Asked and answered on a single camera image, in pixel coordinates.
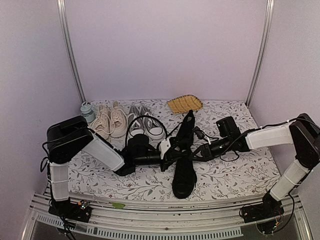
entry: floral pattern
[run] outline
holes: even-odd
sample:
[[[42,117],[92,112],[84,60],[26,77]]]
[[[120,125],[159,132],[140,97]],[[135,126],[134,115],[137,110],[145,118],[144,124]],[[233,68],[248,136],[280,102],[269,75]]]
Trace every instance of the floral pattern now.
[[[168,132],[180,123],[185,114],[173,114],[166,100],[121,100],[126,113],[134,102],[137,106],[146,105],[152,114],[167,128]],[[94,101],[98,105],[111,106],[112,101]],[[233,116],[241,132],[256,128],[249,110],[241,101],[204,100],[203,108],[194,113],[195,125],[208,135],[219,137],[216,121]],[[125,137],[112,138],[108,141],[117,149],[124,147]],[[159,141],[150,141],[153,146]],[[193,150],[205,143],[194,138]],[[208,162],[194,162],[197,183],[192,194],[186,199],[177,199],[172,192],[172,180],[175,164],[165,172],[158,165],[137,166],[136,171],[127,176],[118,176],[107,167],[80,152],[69,164],[69,189],[73,193],[87,194],[114,199],[137,201],[204,201],[230,199],[262,194],[270,189],[280,173],[268,148],[240,152],[240,158],[233,162],[224,162],[219,158]],[[229,152],[223,159],[230,161],[235,154]]]

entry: jar lid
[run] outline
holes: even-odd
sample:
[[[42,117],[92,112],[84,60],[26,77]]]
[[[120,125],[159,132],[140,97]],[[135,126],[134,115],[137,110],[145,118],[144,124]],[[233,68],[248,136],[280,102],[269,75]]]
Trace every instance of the jar lid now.
[[[90,113],[92,110],[92,106],[90,105],[90,103],[88,103],[87,101],[84,101],[82,104],[81,104],[81,107],[80,107],[80,111],[84,114],[88,114]]]

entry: white wall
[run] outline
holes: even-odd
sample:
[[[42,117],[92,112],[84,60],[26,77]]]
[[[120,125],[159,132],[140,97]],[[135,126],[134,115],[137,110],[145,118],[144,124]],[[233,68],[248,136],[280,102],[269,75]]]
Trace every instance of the white wall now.
[[[0,2],[0,239],[17,240],[40,173],[47,128],[78,114],[80,100],[57,1]]]
[[[249,91],[266,0],[67,0],[89,101],[242,100]]]
[[[261,75],[250,108],[259,125],[308,113],[320,125],[320,1],[275,1]],[[293,146],[271,149],[281,172]],[[298,188],[313,238],[320,239],[320,165]]]

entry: green sticker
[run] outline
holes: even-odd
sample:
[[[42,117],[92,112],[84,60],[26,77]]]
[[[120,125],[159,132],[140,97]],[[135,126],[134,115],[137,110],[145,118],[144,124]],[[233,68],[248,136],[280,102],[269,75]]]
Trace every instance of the green sticker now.
[[[123,209],[125,207],[124,204],[122,203],[116,203],[116,202],[111,202],[112,206],[115,207],[116,209]]]

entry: sneaker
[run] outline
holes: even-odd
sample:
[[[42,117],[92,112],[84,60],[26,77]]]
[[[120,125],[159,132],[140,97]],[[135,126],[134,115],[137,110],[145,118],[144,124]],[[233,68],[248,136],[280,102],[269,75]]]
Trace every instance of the sneaker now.
[[[128,115],[129,125],[135,118],[137,118],[139,116],[140,116],[139,109],[136,107],[136,105],[134,103],[132,103],[130,110],[129,110],[129,115]],[[134,135],[144,134],[144,133],[145,133],[145,130],[144,130],[143,122],[142,122],[142,119],[139,118],[138,120],[134,121],[134,123],[130,127],[129,135],[131,137],[133,137]]]
[[[144,104],[141,105],[140,114],[153,117],[151,111]],[[158,122],[148,117],[143,118],[142,122],[145,132],[149,138],[153,140],[159,140],[164,137],[165,131]]]
[[[90,124],[90,128],[93,129],[96,133],[98,133],[105,140],[109,138],[109,135],[113,133],[110,131],[110,122],[111,119],[109,117],[110,109],[104,105],[99,105],[97,111],[97,118]]]
[[[114,101],[112,104],[110,118],[110,128],[114,129],[111,137],[120,138],[125,135],[128,128],[128,118],[118,101]]]

